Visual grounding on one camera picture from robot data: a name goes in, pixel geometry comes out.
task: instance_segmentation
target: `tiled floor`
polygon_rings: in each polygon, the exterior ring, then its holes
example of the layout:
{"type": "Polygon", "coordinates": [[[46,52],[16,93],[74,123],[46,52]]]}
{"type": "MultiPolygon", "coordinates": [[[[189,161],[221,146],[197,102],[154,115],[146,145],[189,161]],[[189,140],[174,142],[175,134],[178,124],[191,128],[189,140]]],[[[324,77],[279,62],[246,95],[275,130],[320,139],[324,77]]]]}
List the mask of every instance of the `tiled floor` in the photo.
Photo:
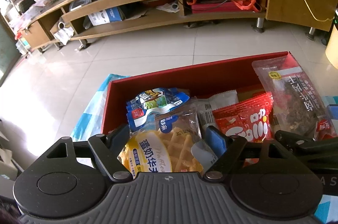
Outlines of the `tiled floor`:
{"type": "Polygon", "coordinates": [[[13,69],[0,88],[0,130],[24,168],[58,138],[70,135],[83,110],[109,73],[137,75],[173,67],[276,51],[291,51],[321,95],[337,95],[338,70],[319,39],[306,27],[254,20],[228,20],[186,29],[182,25],[140,30],[97,39],[86,50],[72,41],[51,47],[13,69]]]}

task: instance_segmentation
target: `yellow waffle label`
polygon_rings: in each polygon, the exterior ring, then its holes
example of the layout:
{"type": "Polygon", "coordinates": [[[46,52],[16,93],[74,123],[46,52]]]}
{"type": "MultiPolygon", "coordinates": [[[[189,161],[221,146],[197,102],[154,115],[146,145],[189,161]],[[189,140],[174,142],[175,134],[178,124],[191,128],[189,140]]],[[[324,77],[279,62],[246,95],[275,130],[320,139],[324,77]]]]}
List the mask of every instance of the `yellow waffle label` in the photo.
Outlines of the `yellow waffle label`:
{"type": "Polygon", "coordinates": [[[170,157],[161,139],[152,131],[137,134],[127,144],[129,169],[138,172],[172,172],[170,157]]]}

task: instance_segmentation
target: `red cardboard box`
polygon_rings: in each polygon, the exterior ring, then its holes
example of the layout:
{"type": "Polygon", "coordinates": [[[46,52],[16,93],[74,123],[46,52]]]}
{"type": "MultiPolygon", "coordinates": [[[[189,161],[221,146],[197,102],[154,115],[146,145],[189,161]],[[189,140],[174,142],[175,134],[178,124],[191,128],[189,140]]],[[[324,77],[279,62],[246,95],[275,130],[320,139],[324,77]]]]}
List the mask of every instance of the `red cardboard box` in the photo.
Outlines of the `red cardboard box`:
{"type": "Polygon", "coordinates": [[[239,94],[262,89],[252,62],[282,57],[288,53],[284,51],[202,63],[112,81],[108,86],[101,132],[108,134],[127,123],[126,102],[144,90],[177,87],[190,90],[192,97],[208,98],[233,89],[239,94]]]}

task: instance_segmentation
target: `blue and white checkered cloth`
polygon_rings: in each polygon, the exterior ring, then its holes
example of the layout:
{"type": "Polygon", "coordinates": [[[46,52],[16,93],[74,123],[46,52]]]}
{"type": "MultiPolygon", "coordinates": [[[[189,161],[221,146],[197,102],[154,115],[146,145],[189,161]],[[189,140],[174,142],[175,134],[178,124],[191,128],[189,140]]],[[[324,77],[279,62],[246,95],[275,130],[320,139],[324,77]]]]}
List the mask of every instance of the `blue and white checkered cloth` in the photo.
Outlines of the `blue and white checkered cloth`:
{"type": "Polygon", "coordinates": [[[77,125],[70,135],[73,141],[87,141],[89,137],[101,133],[102,119],[104,115],[104,105],[107,98],[109,82],[127,78],[129,76],[121,76],[109,74],[102,85],[99,87],[93,98],[90,100],[84,113],[77,122],[77,125]]]}
{"type": "MultiPolygon", "coordinates": [[[[120,76],[116,74],[108,75],[107,79],[105,79],[94,97],[90,100],[88,106],[70,135],[73,138],[73,141],[87,141],[89,137],[101,133],[108,84],[111,81],[127,77],[128,76],[120,76]]],[[[315,216],[322,221],[322,223],[338,221],[338,197],[323,195],[315,216]]]]}

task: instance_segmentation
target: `wooden cabinet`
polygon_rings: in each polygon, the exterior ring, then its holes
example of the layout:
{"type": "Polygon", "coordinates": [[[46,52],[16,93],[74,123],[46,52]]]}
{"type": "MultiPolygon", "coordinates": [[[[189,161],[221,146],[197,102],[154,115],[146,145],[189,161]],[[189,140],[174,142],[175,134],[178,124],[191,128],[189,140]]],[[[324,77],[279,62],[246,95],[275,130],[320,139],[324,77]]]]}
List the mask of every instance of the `wooden cabinet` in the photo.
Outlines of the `wooden cabinet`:
{"type": "Polygon", "coordinates": [[[23,30],[22,36],[32,49],[38,48],[50,41],[49,35],[45,32],[39,21],[34,22],[28,29],[23,30]]]}
{"type": "MultiPolygon", "coordinates": [[[[319,20],[325,20],[334,16],[338,0],[306,0],[312,13],[319,20]]],[[[268,0],[266,19],[290,22],[298,25],[314,27],[329,31],[332,21],[316,21],[304,0],[268,0]]]]}

